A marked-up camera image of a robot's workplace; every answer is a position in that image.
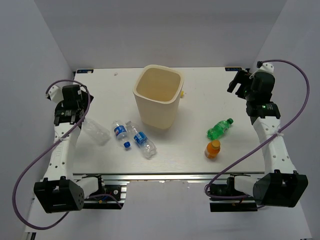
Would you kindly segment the small blue-label water bottle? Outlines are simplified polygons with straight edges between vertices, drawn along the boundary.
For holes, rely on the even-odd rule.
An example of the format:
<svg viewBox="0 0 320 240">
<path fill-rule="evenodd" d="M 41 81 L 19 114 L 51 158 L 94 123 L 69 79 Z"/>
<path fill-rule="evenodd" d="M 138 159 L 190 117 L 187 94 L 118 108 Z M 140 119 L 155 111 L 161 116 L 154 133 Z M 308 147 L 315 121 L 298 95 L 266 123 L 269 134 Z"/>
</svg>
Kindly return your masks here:
<svg viewBox="0 0 320 240">
<path fill-rule="evenodd" d="M 131 147 L 131 143 L 129 140 L 128 132 L 124 126 L 124 124 L 120 120 L 115 120 L 112 122 L 111 128 L 115 134 L 117 142 L 124 148 L 129 149 Z"/>
</svg>

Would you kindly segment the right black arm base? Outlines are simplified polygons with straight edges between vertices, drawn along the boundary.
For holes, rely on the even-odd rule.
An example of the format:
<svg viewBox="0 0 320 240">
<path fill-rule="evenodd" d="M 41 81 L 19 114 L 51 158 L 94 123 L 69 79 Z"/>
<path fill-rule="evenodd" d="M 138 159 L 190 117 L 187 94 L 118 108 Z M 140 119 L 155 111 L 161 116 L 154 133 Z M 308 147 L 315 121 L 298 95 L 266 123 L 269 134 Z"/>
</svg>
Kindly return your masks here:
<svg viewBox="0 0 320 240">
<path fill-rule="evenodd" d="M 206 185 L 212 213 L 256 212 L 260 208 L 252 196 L 235 189 L 235 177 L 238 176 L 239 174 L 231 174 L 224 184 Z"/>
</svg>

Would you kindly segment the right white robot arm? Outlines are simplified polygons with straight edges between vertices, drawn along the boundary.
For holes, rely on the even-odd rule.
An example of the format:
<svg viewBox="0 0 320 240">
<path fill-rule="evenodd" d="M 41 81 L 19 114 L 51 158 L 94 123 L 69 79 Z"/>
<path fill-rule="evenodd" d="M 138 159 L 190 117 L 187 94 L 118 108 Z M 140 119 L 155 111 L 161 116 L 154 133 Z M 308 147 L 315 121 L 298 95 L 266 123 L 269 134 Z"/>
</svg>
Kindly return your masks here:
<svg viewBox="0 0 320 240">
<path fill-rule="evenodd" d="M 231 93 L 236 85 L 239 98 L 246 100 L 246 113 L 257 133 L 264 159 L 264 176 L 235 175 L 225 188 L 226 195 L 236 200 L 243 194 L 253 197 L 257 205 L 293 208 L 308 186 L 307 176 L 293 165 L 282 136 L 281 114 L 271 101 L 275 86 L 274 66 L 258 61 L 254 73 L 239 71 L 229 84 Z"/>
</svg>

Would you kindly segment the clear crushed plastic bottle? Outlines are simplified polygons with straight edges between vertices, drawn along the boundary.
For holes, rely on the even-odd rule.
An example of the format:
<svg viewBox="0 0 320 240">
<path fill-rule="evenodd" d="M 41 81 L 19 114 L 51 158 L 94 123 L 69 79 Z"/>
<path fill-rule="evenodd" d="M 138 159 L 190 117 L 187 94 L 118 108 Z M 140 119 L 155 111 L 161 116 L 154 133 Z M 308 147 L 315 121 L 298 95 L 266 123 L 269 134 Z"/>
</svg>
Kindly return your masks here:
<svg viewBox="0 0 320 240">
<path fill-rule="evenodd" d="M 82 131 L 84 131 L 98 146 L 106 145 L 111 139 L 110 131 L 90 118 L 84 119 Z"/>
</svg>

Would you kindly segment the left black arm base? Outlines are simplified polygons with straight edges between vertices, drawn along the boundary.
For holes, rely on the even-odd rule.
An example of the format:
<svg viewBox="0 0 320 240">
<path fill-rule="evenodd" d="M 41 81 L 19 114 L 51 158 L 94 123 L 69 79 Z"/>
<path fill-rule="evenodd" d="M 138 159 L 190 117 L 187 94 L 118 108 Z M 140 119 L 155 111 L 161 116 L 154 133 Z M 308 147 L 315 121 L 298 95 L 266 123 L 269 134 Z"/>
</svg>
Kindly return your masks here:
<svg viewBox="0 0 320 240">
<path fill-rule="evenodd" d="M 80 186 L 84 193 L 83 209 L 94 210 L 120 210 L 124 205 L 121 197 L 122 186 L 103 179 L 100 174 L 85 174 L 75 183 Z"/>
</svg>

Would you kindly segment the green soda bottle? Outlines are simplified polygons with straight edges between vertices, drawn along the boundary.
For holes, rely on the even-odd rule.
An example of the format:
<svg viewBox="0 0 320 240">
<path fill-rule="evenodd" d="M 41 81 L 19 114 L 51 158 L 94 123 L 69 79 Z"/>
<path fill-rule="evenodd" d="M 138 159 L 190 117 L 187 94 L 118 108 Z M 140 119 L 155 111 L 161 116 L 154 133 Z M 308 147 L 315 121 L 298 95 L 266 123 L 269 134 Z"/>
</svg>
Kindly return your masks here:
<svg viewBox="0 0 320 240">
<path fill-rule="evenodd" d="M 214 127 L 207 131 L 207 138 L 211 141 L 219 139 L 231 127 L 233 122 L 234 120 L 232 118 L 219 121 Z"/>
</svg>

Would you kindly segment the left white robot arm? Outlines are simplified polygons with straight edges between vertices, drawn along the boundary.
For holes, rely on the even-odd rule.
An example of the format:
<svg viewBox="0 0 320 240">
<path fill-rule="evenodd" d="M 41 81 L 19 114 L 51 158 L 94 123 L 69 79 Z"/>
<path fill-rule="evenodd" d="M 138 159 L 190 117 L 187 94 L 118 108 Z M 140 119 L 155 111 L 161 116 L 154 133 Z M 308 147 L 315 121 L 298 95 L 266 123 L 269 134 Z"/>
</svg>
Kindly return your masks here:
<svg viewBox="0 0 320 240">
<path fill-rule="evenodd" d="M 106 187 L 98 175 L 86 175 L 80 180 L 73 176 L 73 165 L 82 117 L 88 101 L 93 100 L 80 85 L 52 86 L 48 98 L 57 105 L 54 110 L 54 143 L 48 168 L 41 181 L 33 187 L 34 194 L 46 213 L 79 211 L 85 199 L 99 200 Z"/>
</svg>

